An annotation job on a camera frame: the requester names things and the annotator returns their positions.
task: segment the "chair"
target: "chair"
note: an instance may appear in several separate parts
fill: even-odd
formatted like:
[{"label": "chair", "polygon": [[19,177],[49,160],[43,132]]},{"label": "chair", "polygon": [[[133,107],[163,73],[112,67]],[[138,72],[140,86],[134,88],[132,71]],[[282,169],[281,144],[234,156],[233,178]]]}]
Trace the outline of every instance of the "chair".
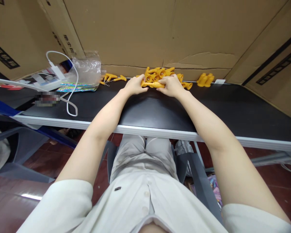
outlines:
[{"label": "chair", "polygon": [[[117,154],[118,147],[112,142],[107,141],[106,146],[103,151],[103,156],[100,162],[104,158],[106,152],[108,152],[107,157],[107,168],[108,168],[108,181],[110,183],[110,175],[113,167],[113,162]],[[183,184],[187,165],[190,164],[192,178],[194,181],[194,186],[196,190],[196,197],[210,210],[210,212],[218,219],[218,221],[223,224],[223,219],[221,216],[221,211],[217,199],[213,193],[210,186],[210,182],[207,178],[205,169],[196,153],[185,153],[179,156],[175,155],[174,147],[171,145],[171,150],[174,156],[174,161],[177,169],[177,176],[179,181]]]},{"label": "chair", "polygon": [[16,152],[13,156],[11,151],[8,161],[0,169],[0,176],[9,179],[53,182],[55,179],[23,166],[23,163],[48,140],[48,137],[26,127],[16,127],[0,133],[0,141],[14,134],[18,134]]}]

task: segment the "cardboard wall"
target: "cardboard wall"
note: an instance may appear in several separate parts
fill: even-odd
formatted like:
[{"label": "cardboard wall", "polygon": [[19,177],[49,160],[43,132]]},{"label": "cardboard wall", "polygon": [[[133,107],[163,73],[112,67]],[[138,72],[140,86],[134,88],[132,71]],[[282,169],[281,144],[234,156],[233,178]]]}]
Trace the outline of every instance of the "cardboard wall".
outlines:
[{"label": "cardboard wall", "polygon": [[291,45],[245,87],[291,117]]},{"label": "cardboard wall", "polygon": [[[0,4],[0,72],[10,80],[17,80],[49,67],[45,53],[62,52],[62,48],[39,4],[25,0],[3,3]],[[65,60],[53,54],[50,58],[54,63]]]},{"label": "cardboard wall", "polygon": [[278,48],[291,38],[291,0],[288,1],[265,30],[225,77],[228,83],[242,84]]},{"label": "cardboard wall", "polygon": [[99,51],[108,72],[134,76],[147,66],[175,66],[194,81],[210,71],[225,78],[288,0],[39,2],[57,33]]}]

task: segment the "yellow plastic toy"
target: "yellow plastic toy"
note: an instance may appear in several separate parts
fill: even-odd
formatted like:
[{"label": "yellow plastic toy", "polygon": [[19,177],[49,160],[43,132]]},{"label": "yellow plastic toy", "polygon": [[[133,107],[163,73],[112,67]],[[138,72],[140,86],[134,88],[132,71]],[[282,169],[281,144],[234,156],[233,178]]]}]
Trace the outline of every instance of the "yellow plastic toy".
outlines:
[{"label": "yellow plastic toy", "polygon": [[183,80],[183,74],[177,74],[177,77],[178,77],[179,81],[182,83],[182,80]]},{"label": "yellow plastic toy", "polygon": [[186,89],[191,89],[192,86],[193,86],[193,83],[186,83],[186,82],[183,82],[181,83],[181,85],[183,86],[183,88],[186,88]]},{"label": "yellow plastic toy", "polygon": [[107,79],[107,81],[109,82],[112,78],[117,78],[117,76],[116,75],[114,75],[114,74],[108,74],[108,73],[106,73],[106,75],[105,75],[105,80],[106,80],[106,76],[108,76],[108,79]]},{"label": "yellow plastic toy", "polygon": [[160,67],[157,67],[155,69],[151,69],[148,71],[148,73],[156,73],[159,69],[160,69]]},{"label": "yellow plastic toy", "polygon": [[208,76],[203,76],[202,79],[197,83],[197,85],[199,87],[205,86],[205,83],[206,83],[207,79],[208,79]]},{"label": "yellow plastic toy", "polygon": [[153,82],[157,82],[159,80],[159,75],[158,74],[154,73],[151,76],[152,76],[152,81]]},{"label": "yellow plastic toy", "polygon": [[145,78],[146,78],[145,80],[146,80],[148,83],[152,82],[152,75],[151,75],[151,74],[148,74]]},{"label": "yellow plastic toy", "polygon": [[113,81],[116,82],[116,81],[119,81],[119,80],[124,80],[125,82],[127,81],[127,79],[123,75],[120,75],[120,78],[116,78]]},{"label": "yellow plastic toy", "polygon": [[141,86],[142,87],[149,86],[149,87],[154,87],[154,88],[165,88],[165,85],[164,84],[161,84],[159,82],[146,83],[143,80],[141,81]]},{"label": "yellow plastic toy", "polygon": [[208,79],[207,79],[207,81],[205,83],[205,87],[210,87],[210,85],[211,85],[211,83],[212,83],[213,80],[214,80],[214,76],[212,74],[209,74],[208,75]]},{"label": "yellow plastic toy", "polygon": [[171,67],[171,68],[165,70],[165,72],[166,72],[166,75],[165,76],[171,76],[171,75],[173,75],[175,73],[175,72],[173,72],[174,70],[175,70],[174,67]]},{"label": "yellow plastic toy", "polygon": [[162,69],[158,70],[156,73],[159,75],[160,79],[162,79],[163,77],[166,76],[165,68],[162,68]]},{"label": "yellow plastic toy", "polygon": [[205,76],[206,76],[206,73],[202,73],[196,82],[199,83],[203,79],[203,77],[205,77]]}]

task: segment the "clear plastic bag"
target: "clear plastic bag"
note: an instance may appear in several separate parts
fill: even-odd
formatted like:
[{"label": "clear plastic bag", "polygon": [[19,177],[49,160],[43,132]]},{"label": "clear plastic bag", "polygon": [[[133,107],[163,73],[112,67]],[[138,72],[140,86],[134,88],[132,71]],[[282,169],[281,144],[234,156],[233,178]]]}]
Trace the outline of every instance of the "clear plastic bag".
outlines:
[{"label": "clear plastic bag", "polygon": [[[78,71],[79,81],[75,92],[78,91],[96,91],[101,80],[101,60],[97,51],[85,52],[86,58],[72,58],[72,63]],[[61,92],[71,92],[77,81],[77,74],[72,67],[65,74],[66,79],[62,82],[62,87],[58,89]]]}]

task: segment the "beige pants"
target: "beige pants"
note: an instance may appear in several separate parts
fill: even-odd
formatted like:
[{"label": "beige pants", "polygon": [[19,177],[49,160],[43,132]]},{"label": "beige pants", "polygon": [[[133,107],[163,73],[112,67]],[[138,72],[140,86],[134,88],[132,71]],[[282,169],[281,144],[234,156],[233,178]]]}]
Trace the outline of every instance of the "beige pants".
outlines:
[{"label": "beige pants", "polygon": [[124,134],[114,159],[110,183],[118,176],[139,171],[159,172],[178,180],[168,139]]}]

